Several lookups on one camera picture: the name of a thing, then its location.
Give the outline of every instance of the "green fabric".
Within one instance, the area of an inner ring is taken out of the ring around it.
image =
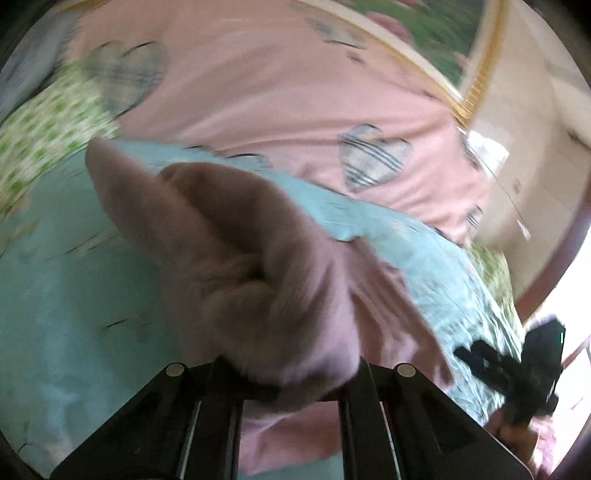
[[[95,81],[77,63],[64,67],[52,85],[0,125],[0,219],[40,174],[93,136],[116,133]]]
[[[501,313],[509,320],[515,333],[522,338],[523,327],[515,310],[511,276],[505,255],[477,242],[472,242],[472,246],[466,248],[466,254],[501,309]]]

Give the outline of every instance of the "black device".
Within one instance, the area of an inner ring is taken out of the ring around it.
[[[563,370],[565,335],[564,326],[551,316],[526,334],[521,362],[483,340],[474,342],[470,350],[457,348],[454,354],[476,378],[505,396],[508,423],[529,424],[532,417],[551,415],[556,409],[554,391]]]
[[[236,478],[244,401],[272,401],[223,358],[162,370],[51,480]],[[410,364],[363,359],[338,403],[345,480],[531,480],[529,470]]]

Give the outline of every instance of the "metal screw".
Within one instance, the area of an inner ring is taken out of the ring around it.
[[[414,374],[417,373],[417,370],[411,364],[399,365],[396,370],[398,371],[398,375],[405,378],[414,377]]]
[[[184,372],[184,365],[183,364],[170,364],[166,367],[166,374],[169,377],[177,377],[182,375]]]

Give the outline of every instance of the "light blue blanket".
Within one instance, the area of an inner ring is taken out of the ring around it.
[[[518,357],[519,342],[456,245],[406,215],[272,171],[262,157],[223,159],[201,149],[116,143],[154,172],[179,161],[255,171],[334,238],[365,237],[403,270],[456,374],[451,398],[481,424],[501,405],[452,351],[484,338]],[[100,209],[84,152],[43,175],[20,210],[0,223],[0,255],[0,428],[25,461],[48,475],[179,354],[155,267]],[[300,473],[324,472],[325,478],[340,471],[338,463],[319,462]]]

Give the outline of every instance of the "bed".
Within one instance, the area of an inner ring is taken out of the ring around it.
[[[456,376],[449,396],[486,423],[502,398],[452,352],[484,338],[519,357],[521,332],[506,263],[491,269],[478,261],[491,258],[487,250],[461,247],[488,185],[429,83],[370,38],[327,41],[317,28],[325,17],[297,3],[260,12],[204,1],[197,15],[191,2],[165,11],[145,2],[152,8],[112,0],[85,14],[57,44],[66,66],[0,125],[0,429],[21,459],[48,475],[179,358],[155,267],[118,235],[92,189],[84,147],[93,135],[120,135],[118,148],[154,172],[179,161],[256,172],[333,238],[365,238],[403,272],[436,334]],[[246,27],[228,27],[240,16]],[[333,81],[333,69],[352,85]],[[133,88],[121,86],[118,75],[138,71]],[[307,102],[310,92],[321,109]],[[397,167],[368,163],[380,155]],[[282,475],[338,478],[338,464]]]

